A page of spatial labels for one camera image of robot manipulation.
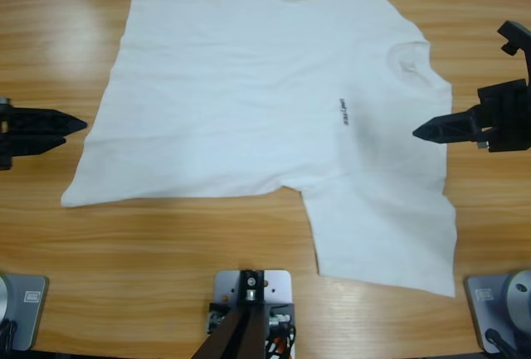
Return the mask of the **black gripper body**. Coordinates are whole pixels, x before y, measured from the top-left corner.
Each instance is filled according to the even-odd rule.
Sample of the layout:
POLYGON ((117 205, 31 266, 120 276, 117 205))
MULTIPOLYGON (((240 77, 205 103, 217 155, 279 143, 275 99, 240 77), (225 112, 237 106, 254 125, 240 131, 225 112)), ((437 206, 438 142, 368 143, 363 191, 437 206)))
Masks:
POLYGON ((480 128, 491 153, 530 149, 530 88, 525 79, 478 89, 480 128))
POLYGON ((11 104, 1 104, 1 170, 12 168, 12 145, 9 134, 9 122, 12 112, 11 104))

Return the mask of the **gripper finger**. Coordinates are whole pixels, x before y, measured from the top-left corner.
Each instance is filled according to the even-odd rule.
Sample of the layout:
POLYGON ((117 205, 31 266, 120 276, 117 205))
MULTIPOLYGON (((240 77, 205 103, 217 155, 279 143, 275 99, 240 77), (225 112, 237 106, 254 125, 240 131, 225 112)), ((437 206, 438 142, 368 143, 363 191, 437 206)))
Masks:
POLYGON ((415 129, 412 135, 433 143, 486 142, 480 121, 480 107, 473 106, 463 112, 432 118, 415 129))
POLYGON ((86 127, 85 121, 54 109, 14 108, 8 116, 8 132, 16 135, 65 137, 86 127))
POLYGON ((66 142, 62 136, 37 135, 15 136, 10 140, 10 153, 13 157, 40 155, 61 146, 66 142))

